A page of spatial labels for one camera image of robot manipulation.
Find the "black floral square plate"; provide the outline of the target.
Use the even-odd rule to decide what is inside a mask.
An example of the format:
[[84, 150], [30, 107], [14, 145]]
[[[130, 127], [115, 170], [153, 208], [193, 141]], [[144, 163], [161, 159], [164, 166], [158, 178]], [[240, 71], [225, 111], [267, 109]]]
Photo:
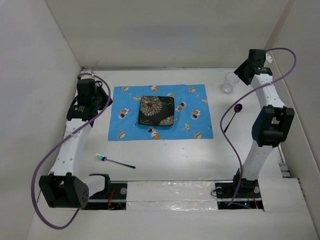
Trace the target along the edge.
[[152, 127], [171, 127], [175, 118], [175, 100], [169, 96], [143, 96], [138, 123]]

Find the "blue space-print cloth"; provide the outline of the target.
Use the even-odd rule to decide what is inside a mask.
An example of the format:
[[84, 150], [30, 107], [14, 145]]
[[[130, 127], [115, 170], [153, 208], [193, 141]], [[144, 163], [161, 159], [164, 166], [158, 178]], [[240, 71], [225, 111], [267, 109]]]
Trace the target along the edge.
[[[138, 123], [143, 96], [174, 98], [171, 127]], [[109, 141], [212, 139], [206, 88], [203, 84], [116, 86], [109, 123]]]

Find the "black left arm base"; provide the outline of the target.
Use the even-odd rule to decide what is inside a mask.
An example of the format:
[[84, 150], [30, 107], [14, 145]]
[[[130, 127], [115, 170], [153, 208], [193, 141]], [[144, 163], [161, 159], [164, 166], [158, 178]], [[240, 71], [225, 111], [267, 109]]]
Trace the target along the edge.
[[122, 211], [126, 210], [128, 183], [112, 181], [108, 192], [101, 191], [91, 196], [83, 210]]

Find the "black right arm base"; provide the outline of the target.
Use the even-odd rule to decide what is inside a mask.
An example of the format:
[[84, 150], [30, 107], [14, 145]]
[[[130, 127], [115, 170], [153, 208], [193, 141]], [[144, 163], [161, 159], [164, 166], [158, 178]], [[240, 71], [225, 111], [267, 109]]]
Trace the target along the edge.
[[218, 181], [211, 191], [219, 210], [263, 210], [260, 186], [257, 180], [240, 179], [238, 169], [231, 181]]

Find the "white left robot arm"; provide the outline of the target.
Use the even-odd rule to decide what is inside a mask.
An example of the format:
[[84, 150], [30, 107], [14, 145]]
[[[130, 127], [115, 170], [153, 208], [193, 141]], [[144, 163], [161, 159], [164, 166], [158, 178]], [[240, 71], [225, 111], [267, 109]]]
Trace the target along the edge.
[[104, 199], [111, 194], [108, 174], [92, 173], [85, 179], [79, 176], [80, 158], [94, 121], [113, 102], [111, 91], [103, 89], [104, 83], [90, 71], [78, 76], [77, 95], [67, 112], [63, 143], [57, 147], [59, 152], [49, 174], [42, 175], [38, 183], [50, 208], [83, 209], [93, 195]]

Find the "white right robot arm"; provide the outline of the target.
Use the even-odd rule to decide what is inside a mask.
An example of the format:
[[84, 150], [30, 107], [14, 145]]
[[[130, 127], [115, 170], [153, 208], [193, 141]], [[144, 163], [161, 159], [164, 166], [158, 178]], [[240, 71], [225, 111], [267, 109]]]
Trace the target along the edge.
[[251, 130], [251, 149], [231, 184], [237, 197], [243, 197], [258, 185], [264, 163], [273, 149], [287, 139], [295, 116], [294, 109], [286, 107], [278, 95], [273, 73], [265, 66], [266, 53], [264, 49], [250, 49], [248, 58], [234, 71], [243, 83], [253, 87], [261, 108]]

